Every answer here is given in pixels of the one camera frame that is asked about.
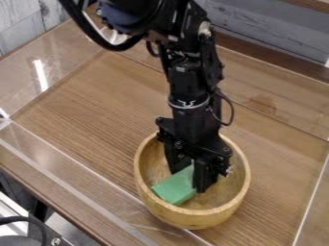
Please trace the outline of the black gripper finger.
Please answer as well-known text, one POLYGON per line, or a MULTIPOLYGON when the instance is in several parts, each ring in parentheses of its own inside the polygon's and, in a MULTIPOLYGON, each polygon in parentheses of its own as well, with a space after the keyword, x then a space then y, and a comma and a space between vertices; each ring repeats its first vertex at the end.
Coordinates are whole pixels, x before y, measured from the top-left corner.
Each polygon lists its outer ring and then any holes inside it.
POLYGON ((164 156, 172 174, 191 165, 191 157, 187 155, 184 147, 175 141, 164 141, 164 156))
POLYGON ((192 187, 197 193, 204 193, 216 182, 217 167, 213 161, 196 159, 193 161, 192 187))

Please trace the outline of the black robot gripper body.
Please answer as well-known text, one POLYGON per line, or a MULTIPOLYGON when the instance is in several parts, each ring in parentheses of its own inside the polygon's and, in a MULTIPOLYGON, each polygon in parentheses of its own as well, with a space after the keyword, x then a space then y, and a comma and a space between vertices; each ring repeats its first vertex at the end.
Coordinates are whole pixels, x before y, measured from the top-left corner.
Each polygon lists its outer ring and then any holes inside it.
POLYGON ((203 159, 213 161, 217 175, 228 174, 231 148, 217 135, 217 131, 227 123, 221 121, 221 103, 219 100, 207 100, 196 104, 181 100, 169 101, 172 117, 157 117, 155 124, 159 128, 157 139, 175 141, 184 147, 191 160, 203 159))

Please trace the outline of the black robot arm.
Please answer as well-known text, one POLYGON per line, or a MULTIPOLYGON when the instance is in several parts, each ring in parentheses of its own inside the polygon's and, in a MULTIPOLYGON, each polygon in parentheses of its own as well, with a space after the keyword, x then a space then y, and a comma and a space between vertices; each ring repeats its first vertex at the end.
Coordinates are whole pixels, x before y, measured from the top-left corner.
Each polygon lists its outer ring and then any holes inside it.
POLYGON ((169 85, 169 118, 155 119, 169 171, 193 167, 191 185, 204 192, 228 174, 232 151, 217 131, 229 102, 217 87, 223 64, 213 27, 195 0, 98 0, 101 19, 118 33, 144 36, 157 46, 169 85))

